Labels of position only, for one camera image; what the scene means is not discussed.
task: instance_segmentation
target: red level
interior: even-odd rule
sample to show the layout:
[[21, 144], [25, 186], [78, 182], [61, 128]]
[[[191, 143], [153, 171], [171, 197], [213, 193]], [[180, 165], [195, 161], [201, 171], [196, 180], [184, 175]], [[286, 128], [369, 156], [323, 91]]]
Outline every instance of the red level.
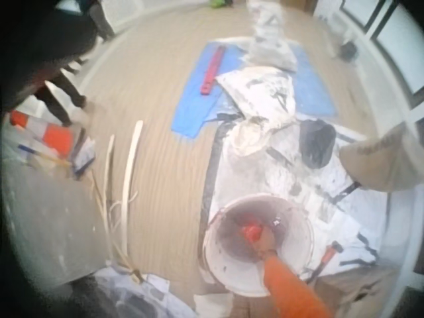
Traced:
[[207, 68], [205, 79], [203, 80], [203, 85], [200, 88], [200, 94], [209, 95], [212, 90], [213, 81], [215, 80], [215, 76], [217, 75], [219, 66], [221, 65], [221, 61], [223, 59], [225, 52], [225, 46], [220, 45], [218, 49], [215, 51], [211, 63]]

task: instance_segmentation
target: person's arm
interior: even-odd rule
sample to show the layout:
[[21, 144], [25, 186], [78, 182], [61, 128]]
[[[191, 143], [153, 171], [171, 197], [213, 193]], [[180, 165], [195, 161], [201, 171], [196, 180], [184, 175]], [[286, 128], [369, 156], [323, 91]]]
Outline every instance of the person's arm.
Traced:
[[281, 318], [330, 318], [331, 313], [313, 290], [285, 265], [275, 252], [274, 234], [264, 228], [253, 247], [264, 261], [264, 284]]

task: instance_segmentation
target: green object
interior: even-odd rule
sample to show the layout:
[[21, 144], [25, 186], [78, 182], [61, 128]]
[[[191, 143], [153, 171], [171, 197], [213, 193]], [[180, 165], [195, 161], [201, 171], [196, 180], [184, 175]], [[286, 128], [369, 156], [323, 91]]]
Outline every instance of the green object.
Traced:
[[225, 0], [209, 0], [212, 8], [224, 7], [227, 3]]

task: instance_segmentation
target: black bag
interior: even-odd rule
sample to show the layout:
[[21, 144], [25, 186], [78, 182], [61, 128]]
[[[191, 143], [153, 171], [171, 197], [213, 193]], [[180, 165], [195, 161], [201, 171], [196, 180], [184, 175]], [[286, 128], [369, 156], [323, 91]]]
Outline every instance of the black bag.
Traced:
[[307, 120], [300, 124], [299, 151], [307, 167], [325, 167], [331, 159], [335, 142], [336, 130], [325, 121]]

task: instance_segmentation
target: hand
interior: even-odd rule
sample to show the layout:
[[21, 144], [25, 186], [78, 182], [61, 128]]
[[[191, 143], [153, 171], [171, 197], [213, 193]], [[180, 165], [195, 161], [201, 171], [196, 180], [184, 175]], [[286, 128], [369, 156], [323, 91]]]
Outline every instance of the hand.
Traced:
[[277, 255], [276, 252], [276, 239], [272, 230], [269, 227], [264, 227], [259, 240], [252, 243], [253, 249], [265, 260], [270, 256]]

